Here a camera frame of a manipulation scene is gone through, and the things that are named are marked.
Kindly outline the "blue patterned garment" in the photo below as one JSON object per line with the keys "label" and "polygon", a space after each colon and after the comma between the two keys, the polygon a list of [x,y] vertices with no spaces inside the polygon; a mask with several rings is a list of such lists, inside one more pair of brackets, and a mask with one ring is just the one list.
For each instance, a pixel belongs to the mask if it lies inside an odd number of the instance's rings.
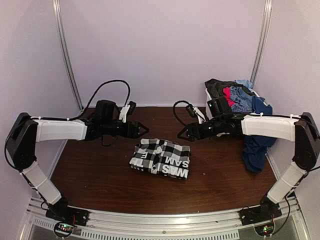
{"label": "blue patterned garment", "polygon": [[237,113],[252,113],[253,112],[253,96],[246,93],[242,87],[231,86],[230,99],[234,102],[231,110]]}

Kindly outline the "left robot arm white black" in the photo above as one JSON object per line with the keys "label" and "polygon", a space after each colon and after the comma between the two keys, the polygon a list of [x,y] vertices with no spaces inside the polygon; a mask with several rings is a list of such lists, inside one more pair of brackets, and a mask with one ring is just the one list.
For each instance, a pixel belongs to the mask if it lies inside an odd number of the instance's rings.
{"label": "left robot arm white black", "polygon": [[11,158],[13,168],[22,175],[61,222],[72,218],[68,200],[41,170],[35,154],[36,143],[57,140],[93,141],[104,136],[138,139],[149,128],[128,120],[136,103],[130,101],[114,118],[116,104],[109,100],[97,102],[94,112],[74,118],[30,116],[22,112],[15,120],[4,145],[4,155]]}

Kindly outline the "right aluminium corner post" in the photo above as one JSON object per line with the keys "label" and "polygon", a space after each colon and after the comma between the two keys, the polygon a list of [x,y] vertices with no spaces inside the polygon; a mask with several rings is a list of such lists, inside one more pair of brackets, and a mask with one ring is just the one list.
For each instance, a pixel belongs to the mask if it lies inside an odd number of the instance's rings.
{"label": "right aluminium corner post", "polygon": [[272,9],[273,9],[273,1],[265,0],[263,11],[262,11],[262,21],[261,21],[257,50],[256,50],[253,67],[250,75],[250,82],[253,85],[255,85],[257,81],[257,77],[261,67],[263,53],[265,50],[265,46],[267,43],[267,38],[270,30],[270,25],[271,25]]}

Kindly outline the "white plastic laundry bin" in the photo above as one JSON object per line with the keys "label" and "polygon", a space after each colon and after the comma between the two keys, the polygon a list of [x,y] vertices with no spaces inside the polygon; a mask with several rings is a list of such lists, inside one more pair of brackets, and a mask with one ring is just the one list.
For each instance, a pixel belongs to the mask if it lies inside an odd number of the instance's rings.
{"label": "white plastic laundry bin", "polygon": [[[218,116],[222,116],[222,115],[226,115],[226,114],[247,114],[249,112],[233,112],[232,108],[229,107],[228,102],[226,100],[226,98],[223,96],[218,97],[218,98],[214,98],[212,99],[210,94],[208,93],[207,89],[206,89],[206,93],[208,96],[208,100],[207,100],[207,107],[206,107],[206,113],[207,116],[211,119],[213,117],[218,117]],[[253,98],[256,96],[255,92],[250,92],[247,93],[249,95],[252,95],[252,102],[253,102]]]}

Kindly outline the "dark grey garment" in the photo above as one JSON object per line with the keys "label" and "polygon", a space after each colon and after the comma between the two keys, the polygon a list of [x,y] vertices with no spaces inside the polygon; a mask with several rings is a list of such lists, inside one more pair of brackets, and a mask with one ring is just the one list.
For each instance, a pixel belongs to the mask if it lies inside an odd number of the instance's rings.
{"label": "dark grey garment", "polygon": [[216,99],[224,96],[223,89],[231,87],[235,84],[233,81],[221,81],[217,79],[207,80],[204,85],[212,99]]}

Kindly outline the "black white plaid shirt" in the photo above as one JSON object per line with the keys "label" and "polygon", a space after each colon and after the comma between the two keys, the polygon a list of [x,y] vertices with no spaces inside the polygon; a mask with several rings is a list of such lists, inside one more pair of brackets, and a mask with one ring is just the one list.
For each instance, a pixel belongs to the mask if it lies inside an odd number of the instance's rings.
{"label": "black white plaid shirt", "polygon": [[134,147],[129,166],[132,169],[180,180],[187,180],[191,148],[158,138],[143,138]]}

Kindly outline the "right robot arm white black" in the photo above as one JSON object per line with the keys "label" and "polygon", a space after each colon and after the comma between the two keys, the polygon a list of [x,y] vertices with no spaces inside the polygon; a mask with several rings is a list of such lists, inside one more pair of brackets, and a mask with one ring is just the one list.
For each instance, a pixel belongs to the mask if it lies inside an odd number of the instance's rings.
{"label": "right robot arm white black", "polygon": [[207,105],[212,118],[186,124],[177,134],[179,139],[193,142],[226,133],[271,137],[294,143],[294,156],[290,165],[262,197],[259,206],[239,212],[243,224],[280,217],[282,212],[279,203],[314,170],[320,155],[320,134],[313,116],[309,112],[290,116],[233,112],[223,96],[209,100]]}

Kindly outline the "aluminium corner post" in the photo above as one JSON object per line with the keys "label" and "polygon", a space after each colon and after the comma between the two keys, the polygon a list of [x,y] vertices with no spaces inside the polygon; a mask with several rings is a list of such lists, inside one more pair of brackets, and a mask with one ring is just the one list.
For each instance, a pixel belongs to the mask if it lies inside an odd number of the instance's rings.
{"label": "aluminium corner post", "polygon": [[255,85],[257,81],[257,77],[261,67],[263,53],[265,50],[265,46],[267,43],[267,38],[270,30],[270,25],[271,25],[272,9],[273,9],[273,1],[265,0],[263,11],[262,11],[262,21],[261,21],[257,50],[256,50],[253,67],[250,75],[250,82],[253,85]]}
{"label": "aluminium corner post", "polygon": [[58,38],[60,42],[60,48],[62,52],[62,58],[64,61],[64,66],[66,69],[68,81],[70,84],[71,92],[73,94],[73,97],[76,102],[76,106],[79,111],[82,111],[84,106],[80,97],[80,93],[78,90],[78,86],[75,80],[74,76],[74,71],[71,63],[71,58],[68,50],[68,44],[67,44],[67,39],[66,39],[66,34],[65,34],[65,29],[64,29],[64,23],[63,23],[63,16],[62,16],[62,11],[61,11],[61,1],[60,0],[53,0],[52,1],[52,6],[53,6],[53,14],[56,22],[56,27],[57,27],[57,33],[58,33]]}

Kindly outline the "light blue garment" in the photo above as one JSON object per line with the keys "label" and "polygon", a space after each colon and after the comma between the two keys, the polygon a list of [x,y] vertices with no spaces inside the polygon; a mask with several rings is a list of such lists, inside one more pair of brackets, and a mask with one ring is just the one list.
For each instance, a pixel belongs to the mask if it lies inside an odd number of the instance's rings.
{"label": "light blue garment", "polygon": [[253,83],[247,79],[236,79],[235,83],[245,86],[250,92],[253,92]]}

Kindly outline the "red pink garment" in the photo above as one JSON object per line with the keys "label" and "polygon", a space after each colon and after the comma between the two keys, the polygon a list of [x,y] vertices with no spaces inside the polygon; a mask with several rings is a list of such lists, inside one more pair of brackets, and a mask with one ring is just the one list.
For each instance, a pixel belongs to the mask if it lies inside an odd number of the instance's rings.
{"label": "red pink garment", "polygon": [[222,92],[223,92],[224,97],[225,97],[226,100],[227,100],[227,103],[228,103],[229,107],[232,107],[232,106],[235,104],[235,102],[231,99],[231,91],[230,91],[230,88],[229,88],[229,87],[225,87],[225,88],[222,90]]}

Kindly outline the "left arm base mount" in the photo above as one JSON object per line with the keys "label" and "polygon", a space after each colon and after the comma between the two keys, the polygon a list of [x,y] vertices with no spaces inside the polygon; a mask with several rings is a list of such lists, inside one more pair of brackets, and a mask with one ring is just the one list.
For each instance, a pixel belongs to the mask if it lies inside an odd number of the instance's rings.
{"label": "left arm base mount", "polygon": [[54,204],[49,203],[45,198],[42,204],[46,205],[45,216],[57,220],[53,226],[53,233],[59,239],[68,238],[78,227],[85,227],[89,217],[89,211],[69,206],[68,200],[62,197]]}

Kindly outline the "aluminium front rail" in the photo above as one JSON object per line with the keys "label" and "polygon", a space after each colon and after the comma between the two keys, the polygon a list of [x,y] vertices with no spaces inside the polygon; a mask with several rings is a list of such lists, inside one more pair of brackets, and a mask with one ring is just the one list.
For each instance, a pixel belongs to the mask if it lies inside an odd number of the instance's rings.
{"label": "aluminium front rail", "polygon": [[[190,214],[129,214],[87,210],[85,226],[77,226],[66,240],[310,240],[299,203],[288,197],[290,215],[272,237],[256,232],[273,222],[243,225],[241,208]],[[42,201],[32,197],[18,240],[61,240],[53,232],[57,220],[46,217]]]}

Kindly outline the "navy blue garment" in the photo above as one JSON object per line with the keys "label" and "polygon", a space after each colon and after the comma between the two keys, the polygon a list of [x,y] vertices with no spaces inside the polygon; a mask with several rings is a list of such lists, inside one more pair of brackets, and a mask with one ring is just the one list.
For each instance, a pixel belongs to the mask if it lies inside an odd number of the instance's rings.
{"label": "navy blue garment", "polygon": [[[271,105],[264,104],[263,97],[252,97],[252,110],[256,114],[273,114]],[[268,148],[272,147],[276,138],[267,136],[245,136],[244,148],[241,152],[241,158],[245,163],[246,169],[251,173],[261,173],[265,166],[265,159]]]}

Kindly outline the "left aluminium corner post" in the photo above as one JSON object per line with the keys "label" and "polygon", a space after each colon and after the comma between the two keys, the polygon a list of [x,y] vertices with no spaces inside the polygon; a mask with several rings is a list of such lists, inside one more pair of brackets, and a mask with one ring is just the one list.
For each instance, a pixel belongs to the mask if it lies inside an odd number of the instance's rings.
{"label": "left aluminium corner post", "polygon": [[78,86],[75,80],[74,76],[74,71],[71,63],[71,58],[68,50],[68,44],[67,44],[67,39],[66,39],[66,34],[65,34],[65,29],[64,29],[64,23],[63,23],[63,16],[62,16],[62,11],[61,11],[61,1],[60,0],[53,0],[52,1],[52,6],[53,6],[53,14],[56,22],[56,27],[57,27],[57,33],[58,33],[58,38],[60,42],[60,48],[62,52],[62,58],[64,61],[64,66],[66,69],[68,81],[70,84],[71,92],[73,94],[73,97],[76,102],[76,106],[79,111],[82,111],[84,106],[80,97],[80,93],[78,90]]}

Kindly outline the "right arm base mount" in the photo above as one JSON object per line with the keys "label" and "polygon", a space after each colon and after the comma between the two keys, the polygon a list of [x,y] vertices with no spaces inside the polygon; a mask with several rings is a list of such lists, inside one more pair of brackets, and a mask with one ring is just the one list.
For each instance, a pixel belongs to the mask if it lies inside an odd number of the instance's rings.
{"label": "right arm base mount", "polygon": [[272,202],[266,196],[262,198],[260,205],[245,206],[238,213],[241,224],[253,225],[259,237],[271,237],[276,231],[275,218],[282,216],[279,203]]}

